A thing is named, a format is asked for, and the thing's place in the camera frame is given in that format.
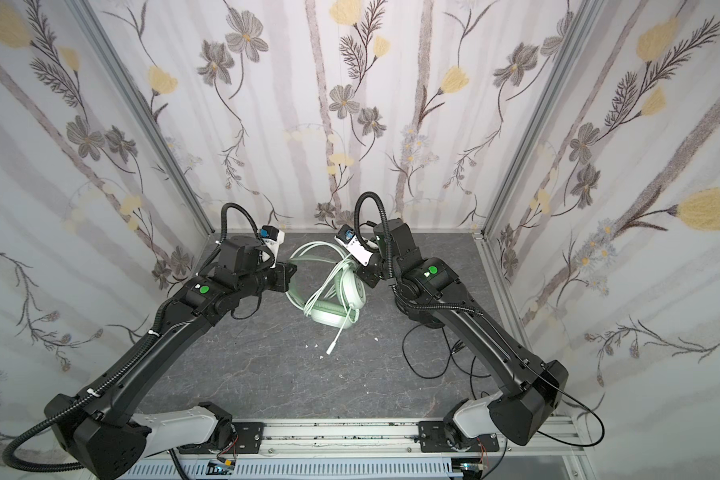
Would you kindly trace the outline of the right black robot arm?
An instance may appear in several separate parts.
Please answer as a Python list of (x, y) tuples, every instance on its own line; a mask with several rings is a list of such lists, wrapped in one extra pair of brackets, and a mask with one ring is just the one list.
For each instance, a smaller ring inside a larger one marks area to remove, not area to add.
[(446, 414), (450, 443), (463, 448), (471, 439), (499, 433), (527, 445), (560, 404), (567, 369), (557, 360), (542, 360), (512, 337), (442, 259), (423, 257), (402, 220), (374, 225), (372, 242), (378, 249), (363, 263), (364, 281), (369, 286), (391, 281), (401, 311), (424, 325), (450, 329), (498, 388), (487, 397), (463, 400)]

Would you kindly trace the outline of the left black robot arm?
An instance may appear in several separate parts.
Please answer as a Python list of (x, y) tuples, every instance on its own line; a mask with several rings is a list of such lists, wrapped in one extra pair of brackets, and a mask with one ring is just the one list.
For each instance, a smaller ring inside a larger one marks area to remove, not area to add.
[(258, 237), (218, 243), (120, 360), (75, 397), (59, 394), (46, 406), (52, 417), (80, 402), (52, 427), (78, 467), (99, 479), (117, 479), (147, 456), (183, 446), (219, 449), (232, 441), (231, 415), (210, 402), (163, 414), (140, 414), (137, 408), (181, 354), (242, 300), (287, 291), (296, 267), (277, 259), (284, 239), (284, 232), (266, 225)]

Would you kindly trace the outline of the black mounting plate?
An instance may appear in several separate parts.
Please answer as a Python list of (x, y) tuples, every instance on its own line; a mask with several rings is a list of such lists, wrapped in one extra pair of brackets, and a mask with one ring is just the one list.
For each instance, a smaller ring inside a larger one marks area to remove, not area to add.
[(264, 437), (264, 428), (263, 422), (235, 422), (233, 439), (227, 452), (237, 455), (258, 454)]
[(445, 431), (442, 420), (422, 420), (417, 423), (418, 443), (422, 453), (448, 453), (452, 452), (452, 445)]

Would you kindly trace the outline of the green white headphones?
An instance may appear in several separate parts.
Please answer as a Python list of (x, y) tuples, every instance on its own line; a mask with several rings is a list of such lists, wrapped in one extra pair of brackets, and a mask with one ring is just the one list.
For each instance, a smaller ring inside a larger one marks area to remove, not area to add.
[(331, 265), (326, 279), (308, 298), (298, 293), (292, 278), (286, 296), (303, 316), (337, 330), (351, 328), (359, 320), (367, 300), (365, 286), (356, 275), (359, 264), (343, 247), (325, 241), (308, 242), (291, 254), (289, 262), (297, 266), (305, 262)]

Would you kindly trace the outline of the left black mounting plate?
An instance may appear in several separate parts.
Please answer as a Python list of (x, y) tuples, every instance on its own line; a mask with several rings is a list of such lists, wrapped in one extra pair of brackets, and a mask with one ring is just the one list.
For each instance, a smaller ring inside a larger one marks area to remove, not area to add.
[(264, 428), (263, 422), (235, 422), (233, 439), (227, 452), (237, 455), (258, 454), (264, 437)]

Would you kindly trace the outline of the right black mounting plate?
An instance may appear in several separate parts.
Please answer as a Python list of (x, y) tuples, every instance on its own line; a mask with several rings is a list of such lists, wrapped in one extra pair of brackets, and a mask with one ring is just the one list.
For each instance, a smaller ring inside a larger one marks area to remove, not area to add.
[(445, 431), (442, 420), (422, 420), (417, 423), (418, 443), (422, 453), (448, 453), (452, 452), (452, 445)]

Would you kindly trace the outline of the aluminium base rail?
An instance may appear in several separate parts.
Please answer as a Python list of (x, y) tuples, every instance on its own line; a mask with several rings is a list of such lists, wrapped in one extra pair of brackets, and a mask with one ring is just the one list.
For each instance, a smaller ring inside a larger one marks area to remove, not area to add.
[[(131, 426), (150, 429), (142, 459), (176, 449), (182, 455), (220, 457), (224, 462), (240, 459), (457, 456), (481, 459), (487, 454), (520, 456), (583, 456), (579, 437), (566, 417), (554, 417), (548, 426), (558, 436), (536, 435), (525, 446), (510, 442), (495, 430), (476, 438), (464, 438), (448, 453), (422, 453), (417, 418), (373, 419), (234, 419), (225, 423), (206, 410), (162, 414), (135, 414)], [(256, 455), (228, 453), (235, 422), (263, 422), (264, 437)]]

